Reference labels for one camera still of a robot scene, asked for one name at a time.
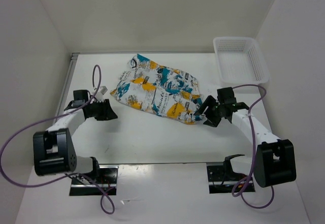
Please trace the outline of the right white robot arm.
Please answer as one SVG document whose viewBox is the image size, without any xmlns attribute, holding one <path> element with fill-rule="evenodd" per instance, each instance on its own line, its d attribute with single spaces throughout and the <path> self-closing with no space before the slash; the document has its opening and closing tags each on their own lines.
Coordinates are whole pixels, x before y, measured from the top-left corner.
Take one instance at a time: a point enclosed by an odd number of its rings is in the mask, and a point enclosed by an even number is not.
<svg viewBox="0 0 325 224">
<path fill-rule="evenodd" d="M 248 105 L 237 102 L 232 87 L 218 89 L 216 98 L 208 96 L 195 115 L 204 115 L 204 124 L 211 127 L 217 127 L 222 119 L 228 120 L 253 146 L 251 157 L 243 154 L 225 157 L 222 168 L 225 179 L 234 180 L 240 174 L 253 176 L 262 188 L 296 180 L 293 143 L 263 126 Z"/>
</svg>

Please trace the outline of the patterned white teal yellow shorts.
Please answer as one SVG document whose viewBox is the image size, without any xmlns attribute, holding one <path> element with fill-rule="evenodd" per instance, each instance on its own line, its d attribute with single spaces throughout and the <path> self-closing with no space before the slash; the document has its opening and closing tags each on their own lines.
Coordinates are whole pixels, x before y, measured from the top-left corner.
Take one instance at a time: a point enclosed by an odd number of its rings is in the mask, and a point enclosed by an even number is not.
<svg viewBox="0 0 325 224">
<path fill-rule="evenodd" d="M 133 109 L 159 117 L 196 124 L 203 120 L 196 111 L 202 105 L 198 80 L 180 69 L 160 65 L 140 54 L 118 78 L 113 98 Z"/>
</svg>

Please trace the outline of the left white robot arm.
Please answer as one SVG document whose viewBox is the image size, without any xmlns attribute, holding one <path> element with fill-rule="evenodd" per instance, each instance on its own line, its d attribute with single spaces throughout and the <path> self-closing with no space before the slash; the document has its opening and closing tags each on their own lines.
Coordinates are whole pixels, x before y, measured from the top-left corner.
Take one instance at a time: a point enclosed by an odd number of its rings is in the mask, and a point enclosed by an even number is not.
<svg viewBox="0 0 325 224">
<path fill-rule="evenodd" d="M 117 119 L 108 99 L 103 95 L 107 88 L 101 86 L 92 95 L 94 100 L 82 109 L 76 109 L 89 100 L 87 90 L 73 91 L 74 99 L 64 109 L 63 117 L 45 131 L 33 135 L 34 167 L 38 176 L 58 173 L 81 173 L 90 183 L 101 178 L 101 170 L 94 156 L 77 156 L 72 135 L 86 119 L 97 121 Z"/>
</svg>

